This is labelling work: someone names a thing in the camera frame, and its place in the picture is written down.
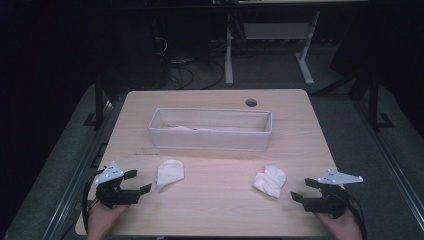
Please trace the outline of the black table edge bracket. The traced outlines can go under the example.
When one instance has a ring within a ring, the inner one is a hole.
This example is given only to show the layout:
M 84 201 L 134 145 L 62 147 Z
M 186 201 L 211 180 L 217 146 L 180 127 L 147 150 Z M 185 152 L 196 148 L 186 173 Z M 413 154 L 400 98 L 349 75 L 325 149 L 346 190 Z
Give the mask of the black table edge bracket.
M 107 147 L 107 144 L 106 143 L 101 143 L 100 144 L 100 146 L 98 147 L 97 152 L 95 153 L 95 155 L 94 155 L 94 157 L 93 157 L 93 159 L 91 161 L 91 164 L 90 164 L 90 167 L 91 168 L 94 168 L 94 169 L 98 169 L 99 168 L 99 165 L 100 165 L 101 160 L 103 158 L 103 155 L 104 155 L 104 152 L 106 150 L 106 147 Z

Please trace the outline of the person's right hand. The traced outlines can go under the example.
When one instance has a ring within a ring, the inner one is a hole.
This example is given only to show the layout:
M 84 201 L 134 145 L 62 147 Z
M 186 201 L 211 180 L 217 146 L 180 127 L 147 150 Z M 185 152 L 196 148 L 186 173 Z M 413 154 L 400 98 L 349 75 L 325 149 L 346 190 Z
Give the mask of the person's right hand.
M 327 228 L 335 240 L 362 240 L 361 229 L 350 210 L 346 210 L 338 218 L 325 213 L 315 213 L 314 216 Z

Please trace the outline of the white fabric storage box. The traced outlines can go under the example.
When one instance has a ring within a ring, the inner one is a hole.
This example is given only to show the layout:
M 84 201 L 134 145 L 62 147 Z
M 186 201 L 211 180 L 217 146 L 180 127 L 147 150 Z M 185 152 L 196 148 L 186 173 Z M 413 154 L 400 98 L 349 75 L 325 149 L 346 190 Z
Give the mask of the white fabric storage box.
M 201 130 L 163 129 L 166 125 Z M 272 133 L 272 113 L 240 109 L 158 108 L 148 129 L 158 148 L 265 151 Z

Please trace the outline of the black metal stand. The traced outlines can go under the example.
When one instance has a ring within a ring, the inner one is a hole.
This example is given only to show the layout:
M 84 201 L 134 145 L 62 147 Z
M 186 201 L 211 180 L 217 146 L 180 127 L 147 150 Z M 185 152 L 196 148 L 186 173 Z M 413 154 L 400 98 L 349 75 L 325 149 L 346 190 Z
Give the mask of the black metal stand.
M 368 123 L 375 131 L 382 128 L 393 128 L 394 124 L 387 114 L 378 112 L 379 82 L 375 72 L 371 74 L 368 96 Z
M 94 83 L 94 97 L 95 97 L 95 112 L 87 115 L 84 126 L 93 127 L 95 131 L 99 130 L 104 121 L 104 89 L 103 77 L 101 74 L 97 76 Z

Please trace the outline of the aluminium rail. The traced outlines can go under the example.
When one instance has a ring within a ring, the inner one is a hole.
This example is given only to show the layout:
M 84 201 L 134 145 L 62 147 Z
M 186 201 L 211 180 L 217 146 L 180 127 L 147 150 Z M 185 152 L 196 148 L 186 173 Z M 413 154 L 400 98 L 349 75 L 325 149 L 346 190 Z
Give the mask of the aluminium rail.
M 385 113 L 372 115 L 370 113 L 371 107 L 366 107 L 365 104 L 361 102 L 354 103 L 354 106 L 358 114 L 363 118 L 368 126 L 368 129 L 383 155 L 389 172 L 394 178 L 399 191 L 410 208 L 416 222 L 424 232 L 424 202 L 420 199 L 416 189 L 409 181 L 406 172 L 401 168 L 399 160 L 394 154 L 394 149 L 388 145 L 387 141 L 381 134 L 382 129 L 394 129 L 395 126 Z
M 107 100 L 103 124 L 95 131 L 93 127 L 84 126 L 87 115 L 95 112 L 95 103 L 83 101 L 65 128 L 58 142 L 58 153 L 52 155 L 46 167 L 48 181 L 58 188 L 51 194 L 57 192 L 58 196 L 42 240 L 59 240 L 66 228 L 72 227 L 74 220 L 79 218 L 80 209 L 74 207 L 81 202 L 84 186 L 96 170 L 90 164 L 98 147 L 101 143 L 107 144 L 110 138 L 109 118 L 113 109 L 114 106 Z

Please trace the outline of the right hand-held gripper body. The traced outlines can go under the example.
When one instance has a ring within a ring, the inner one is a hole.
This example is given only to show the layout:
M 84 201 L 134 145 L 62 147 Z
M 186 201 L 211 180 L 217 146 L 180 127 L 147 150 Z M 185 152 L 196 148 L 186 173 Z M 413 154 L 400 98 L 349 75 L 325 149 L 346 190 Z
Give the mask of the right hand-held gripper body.
M 349 209 L 356 217 L 363 218 L 360 204 L 345 189 L 345 184 L 362 183 L 362 176 L 354 176 L 337 170 L 327 169 L 318 177 L 320 183 L 317 189 L 321 196 L 319 198 L 303 197 L 302 206 L 306 212 L 326 213 L 333 218 L 340 217 L 346 209 Z

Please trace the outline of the beige cloth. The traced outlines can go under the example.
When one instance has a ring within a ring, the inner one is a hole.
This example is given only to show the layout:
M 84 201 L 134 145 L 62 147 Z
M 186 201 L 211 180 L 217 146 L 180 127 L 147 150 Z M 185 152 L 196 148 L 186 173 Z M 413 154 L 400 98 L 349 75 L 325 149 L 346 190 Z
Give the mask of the beige cloth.
M 175 130 L 175 131 L 200 131 L 200 128 L 180 125 L 166 125 L 163 129 Z

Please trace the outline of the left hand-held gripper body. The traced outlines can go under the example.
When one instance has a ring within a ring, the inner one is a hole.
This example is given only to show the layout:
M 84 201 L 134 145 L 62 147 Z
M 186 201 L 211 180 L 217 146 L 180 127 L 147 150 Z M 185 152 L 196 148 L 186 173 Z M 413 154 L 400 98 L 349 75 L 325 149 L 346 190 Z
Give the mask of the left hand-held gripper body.
M 115 161 L 112 161 L 95 180 L 96 197 L 105 206 L 112 208 L 115 205 L 130 205 L 139 201 L 139 190 L 121 188 L 125 172 Z

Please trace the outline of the white sock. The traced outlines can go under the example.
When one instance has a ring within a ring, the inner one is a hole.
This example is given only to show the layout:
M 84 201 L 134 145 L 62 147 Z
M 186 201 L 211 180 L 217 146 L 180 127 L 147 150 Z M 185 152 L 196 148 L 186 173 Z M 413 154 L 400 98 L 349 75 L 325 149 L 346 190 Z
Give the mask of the white sock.
M 157 170 L 156 184 L 159 190 L 169 184 L 178 182 L 185 178 L 184 164 L 175 159 L 164 161 Z
M 282 169 L 269 165 L 263 172 L 255 175 L 252 186 L 268 196 L 279 199 L 286 180 L 287 175 Z

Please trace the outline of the person's left hand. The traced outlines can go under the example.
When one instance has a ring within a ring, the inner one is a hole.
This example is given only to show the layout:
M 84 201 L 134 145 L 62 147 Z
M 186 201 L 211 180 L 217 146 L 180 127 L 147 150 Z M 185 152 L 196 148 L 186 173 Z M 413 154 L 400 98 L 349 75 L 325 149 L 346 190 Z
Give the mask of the person's left hand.
M 89 211 L 87 240 L 103 240 L 129 205 L 109 208 L 96 203 Z

